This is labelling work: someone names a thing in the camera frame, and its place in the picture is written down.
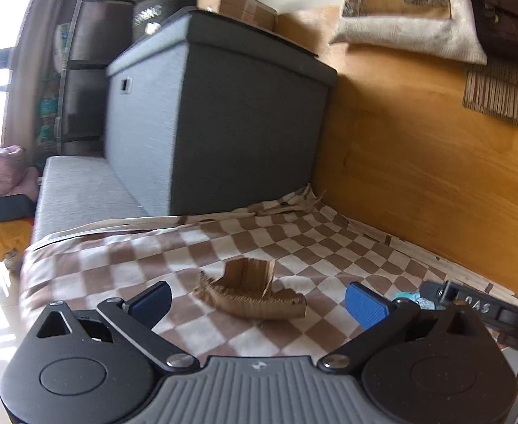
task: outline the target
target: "blue plastic item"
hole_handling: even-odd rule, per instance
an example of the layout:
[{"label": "blue plastic item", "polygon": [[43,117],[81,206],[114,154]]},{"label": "blue plastic item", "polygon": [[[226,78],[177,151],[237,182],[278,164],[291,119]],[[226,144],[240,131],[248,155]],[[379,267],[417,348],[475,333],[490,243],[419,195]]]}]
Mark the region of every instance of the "blue plastic item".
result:
[{"label": "blue plastic item", "polygon": [[385,319],[395,305],[359,282],[346,289],[346,309],[365,330]]},{"label": "blue plastic item", "polygon": [[125,311],[149,329],[170,310],[172,291],[167,282],[159,282],[125,302]]}]

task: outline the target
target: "black basket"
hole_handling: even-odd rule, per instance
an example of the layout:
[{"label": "black basket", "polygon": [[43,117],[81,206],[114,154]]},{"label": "black basket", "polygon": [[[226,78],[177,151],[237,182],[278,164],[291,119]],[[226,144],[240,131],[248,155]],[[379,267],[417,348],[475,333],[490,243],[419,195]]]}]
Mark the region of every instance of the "black basket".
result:
[{"label": "black basket", "polygon": [[0,197],[0,222],[10,222],[19,218],[33,218],[35,202],[25,194]]},{"label": "black basket", "polygon": [[196,0],[144,0],[137,3],[134,7],[134,42],[146,34],[148,24],[161,24],[186,6],[196,6]]}]

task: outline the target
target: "wooden wall panel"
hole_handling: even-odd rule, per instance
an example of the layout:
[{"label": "wooden wall panel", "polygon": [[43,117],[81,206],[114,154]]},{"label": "wooden wall panel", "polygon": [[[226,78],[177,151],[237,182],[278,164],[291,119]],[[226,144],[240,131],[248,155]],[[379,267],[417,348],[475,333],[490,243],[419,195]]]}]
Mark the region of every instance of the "wooden wall panel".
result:
[{"label": "wooden wall panel", "polygon": [[340,74],[313,176],[339,212],[518,293],[518,127],[462,107],[466,65],[328,45],[338,8],[279,17],[278,32]]}]

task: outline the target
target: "checkered blanket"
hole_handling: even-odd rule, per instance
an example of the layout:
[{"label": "checkered blanket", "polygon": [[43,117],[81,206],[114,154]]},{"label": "checkered blanket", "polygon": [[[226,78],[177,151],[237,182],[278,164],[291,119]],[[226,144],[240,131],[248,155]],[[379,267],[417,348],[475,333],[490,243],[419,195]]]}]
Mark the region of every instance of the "checkered blanket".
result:
[{"label": "checkered blanket", "polygon": [[[274,290],[304,294],[306,317],[237,319],[193,296],[200,270],[220,277],[223,263],[241,256],[276,259]],[[46,238],[26,252],[20,305],[30,325],[50,301],[94,308],[165,280],[172,308],[153,331],[201,361],[211,354],[307,354],[317,361],[362,331],[344,307],[350,282],[390,299],[445,277],[363,235],[305,189],[231,213],[112,220]]]}]

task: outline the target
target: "bamboo mat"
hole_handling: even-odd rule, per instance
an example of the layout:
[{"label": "bamboo mat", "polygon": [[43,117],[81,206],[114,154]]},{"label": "bamboo mat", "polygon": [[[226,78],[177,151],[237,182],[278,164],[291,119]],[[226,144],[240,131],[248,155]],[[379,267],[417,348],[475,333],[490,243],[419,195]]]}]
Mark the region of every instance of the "bamboo mat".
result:
[{"label": "bamboo mat", "polygon": [[518,64],[489,59],[467,72],[463,106],[518,125]]}]

